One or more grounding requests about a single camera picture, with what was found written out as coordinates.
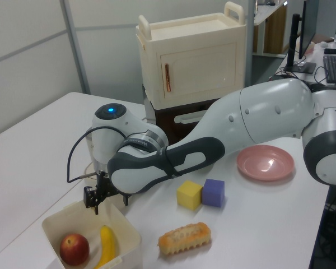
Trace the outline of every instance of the yellow cube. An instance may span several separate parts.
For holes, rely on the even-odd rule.
[[[177,203],[190,210],[195,210],[202,203],[203,186],[190,180],[177,189]]]

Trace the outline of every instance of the plastic plate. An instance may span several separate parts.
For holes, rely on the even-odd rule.
[[[289,153],[268,145],[243,149],[238,154],[236,163],[244,175],[264,181],[283,179],[294,169],[294,160]]]

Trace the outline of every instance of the purple cube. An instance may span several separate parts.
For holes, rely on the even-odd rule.
[[[202,204],[221,207],[224,201],[224,181],[207,179],[202,191]]]

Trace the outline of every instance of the banana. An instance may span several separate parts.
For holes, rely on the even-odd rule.
[[[94,269],[98,269],[116,257],[115,243],[111,228],[104,225],[101,228],[101,259]]]

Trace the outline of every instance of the monitor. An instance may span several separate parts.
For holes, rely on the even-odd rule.
[[[315,70],[316,63],[305,61],[294,62],[296,40],[298,37],[298,24],[301,21],[300,47],[298,58],[301,60],[308,49],[316,33],[317,14],[319,9],[319,0],[305,0],[302,16],[299,14],[292,15],[290,45],[287,53],[287,63],[284,68],[286,72],[310,73]]]

